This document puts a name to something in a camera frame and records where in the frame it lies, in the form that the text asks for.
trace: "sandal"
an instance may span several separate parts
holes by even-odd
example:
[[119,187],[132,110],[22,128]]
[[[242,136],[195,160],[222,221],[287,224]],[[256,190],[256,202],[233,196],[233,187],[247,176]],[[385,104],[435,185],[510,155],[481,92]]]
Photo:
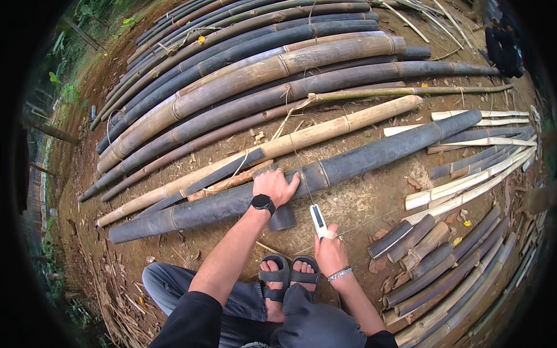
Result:
[[[269,298],[271,301],[282,302],[284,300],[284,294],[288,285],[290,284],[290,269],[288,267],[288,262],[286,262],[286,258],[282,255],[278,254],[270,254],[263,258],[263,261],[275,261],[278,265],[278,271],[264,271],[259,269],[258,278],[261,281],[261,287],[263,290],[263,297]],[[282,289],[273,289],[271,290],[268,286],[265,285],[265,282],[281,282]]]
[[[308,265],[311,266],[311,268],[315,270],[315,273],[302,273],[299,271],[295,271],[292,267],[290,267],[290,281],[317,285],[319,283],[319,278],[321,278],[321,272],[319,271],[319,266],[317,265],[317,261],[315,261],[313,257],[308,255],[301,255],[296,257],[294,260],[292,260],[292,265],[294,265],[294,262],[296,261],[306,262]],[[315,287],[315,290],[310,291],[311,302],[315,300],[316,294],[317,294],[317,286]]]

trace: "black sleeve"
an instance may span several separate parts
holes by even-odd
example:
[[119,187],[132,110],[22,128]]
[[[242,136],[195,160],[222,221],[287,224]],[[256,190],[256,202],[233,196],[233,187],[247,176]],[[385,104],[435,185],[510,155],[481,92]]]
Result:
[[369,336],[365,342],[365,348],[398,348],[393,334],[387,330],[379,331],[375,335]]
[[222,306],[203,292],[186,292],[149,345],[156,347],[218,347]]

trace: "hand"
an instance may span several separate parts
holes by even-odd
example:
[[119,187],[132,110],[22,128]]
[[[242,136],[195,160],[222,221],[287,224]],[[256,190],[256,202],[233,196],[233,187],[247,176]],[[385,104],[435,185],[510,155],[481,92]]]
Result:
[[327,233],[320,242],[317,234],[314,240],[315,260],[325,277],[330,277],[348,266],[348,255],[342,241],[336,236],[338,225],[327,226]]
[[268,170],[253,180],[253,196],[268,195],[275,208],[280,207],[292,198],[300,184],[300,173],[294,174],[292,182],[288,184],[281,168]]

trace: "jeans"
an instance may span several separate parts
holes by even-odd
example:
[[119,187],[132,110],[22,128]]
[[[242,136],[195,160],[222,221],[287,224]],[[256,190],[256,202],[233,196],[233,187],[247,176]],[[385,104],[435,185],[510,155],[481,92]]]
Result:
[[[160,309],[170,315],[188,291],[195,271],[165,263],[143,270],[143,285]],[[294,284],[285,293],[284,323],[266,322],[265,300],[258,282],[236,282],[222,310],[220,348],[263,342],[276,348],[364,347],[366,336],[343,310],[311,303],[309,291]]]

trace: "black smartwatch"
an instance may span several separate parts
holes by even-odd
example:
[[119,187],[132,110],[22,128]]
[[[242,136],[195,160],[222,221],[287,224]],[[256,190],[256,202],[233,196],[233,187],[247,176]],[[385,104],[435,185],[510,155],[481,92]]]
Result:
[[266,194],[258,194],[253,197],[251,205],[258,210],[267,209],[269,213],[271,213],[271,216],[273,216],[276,211],[275,205],[273,204],[273,201],[271,201],[271,197]]

